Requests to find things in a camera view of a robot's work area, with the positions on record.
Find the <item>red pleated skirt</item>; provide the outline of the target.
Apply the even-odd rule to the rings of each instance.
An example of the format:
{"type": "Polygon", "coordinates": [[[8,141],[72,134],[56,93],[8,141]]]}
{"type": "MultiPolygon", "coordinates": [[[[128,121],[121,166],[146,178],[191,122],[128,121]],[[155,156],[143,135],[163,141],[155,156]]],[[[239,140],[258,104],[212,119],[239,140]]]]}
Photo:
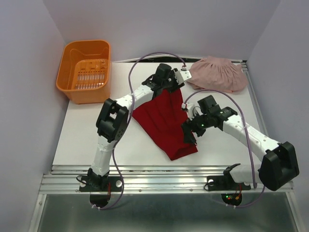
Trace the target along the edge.
{"type": "Polygon", "coordinates": [[[159,96],[133,111],[134,119],[170,160],[197,152],[195,144],[184,142],[181,125],[188,116],[181,109],[182,103],[180,89],[172,93],[163,90],[159,96]]]}

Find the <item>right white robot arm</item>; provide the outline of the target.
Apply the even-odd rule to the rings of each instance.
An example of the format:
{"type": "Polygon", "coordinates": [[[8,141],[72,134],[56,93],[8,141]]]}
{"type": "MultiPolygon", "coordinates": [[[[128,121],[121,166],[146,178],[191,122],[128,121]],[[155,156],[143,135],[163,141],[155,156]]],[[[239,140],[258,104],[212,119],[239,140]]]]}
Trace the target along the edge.
{"type": "Polygon", "coordinates": [[[271,191],[299,175],[295,147],[290,142],[280,143],[262,134],[244,122],[244,117],[230,107],[221,108],[212,95],[199,100],[198,105],[182,103],[182,110],[188,115],[182,123],[184,142],[196,144],[208,128],[218,128],[231,135],[248,148],[249,155],[256,155],[260,164],[240,163],[228,166],[222,175],[208,176],[207,191],[234,190],[238,185],[264,185],[271,191]]]}

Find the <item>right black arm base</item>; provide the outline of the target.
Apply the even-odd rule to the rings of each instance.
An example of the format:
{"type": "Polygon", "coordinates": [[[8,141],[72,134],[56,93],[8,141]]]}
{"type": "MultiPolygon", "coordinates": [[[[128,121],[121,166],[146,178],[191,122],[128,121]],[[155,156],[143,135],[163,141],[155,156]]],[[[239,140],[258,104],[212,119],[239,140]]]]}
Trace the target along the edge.
{"type": "Polygon", "coordinates": [[[204,189],[206,191],[232,191],[239,190],[239,188],[241,187],[242,190],[251,190],[250,185],[245,185],[243,182],[236,183],[230,174],[230,172],[239,165],[240,163],[228,166],[223,171],[222,175],[207,176],[207,182],[204,185],[204,189]]]}

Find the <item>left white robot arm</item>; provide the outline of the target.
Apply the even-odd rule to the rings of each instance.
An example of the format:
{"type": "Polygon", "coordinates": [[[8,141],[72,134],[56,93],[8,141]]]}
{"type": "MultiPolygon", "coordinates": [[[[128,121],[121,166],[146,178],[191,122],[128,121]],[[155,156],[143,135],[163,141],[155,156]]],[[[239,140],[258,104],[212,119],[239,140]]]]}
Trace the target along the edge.
{"type": "Polygon", "coordinates": [[[88,185],[96,190],[106,188],[112,152],[126,132],[133,110],[159,96],[163,90],[174,92],[180,89],[191,78],[186,67],[178,70],[159,64],[155,73],[132,93],[116,100],[108,98],[104,102],[96,121],[98,145],[94,161],[87,171],[88,185]]]}

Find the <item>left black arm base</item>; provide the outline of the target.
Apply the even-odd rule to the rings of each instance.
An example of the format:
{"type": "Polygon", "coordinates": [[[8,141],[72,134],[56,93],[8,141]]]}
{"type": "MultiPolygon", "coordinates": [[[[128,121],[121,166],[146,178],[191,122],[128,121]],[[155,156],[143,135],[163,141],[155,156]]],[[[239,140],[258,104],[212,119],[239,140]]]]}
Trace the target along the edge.
{"type": "Polygon", "coordinates": [[[103,178],[102,181],[95,182],[92,181],[86,175],[78,175],[76,180],[79,182],[80,192],[121,192],[122,191],[122,181],[119,176],[108,176],[103,178]]]}

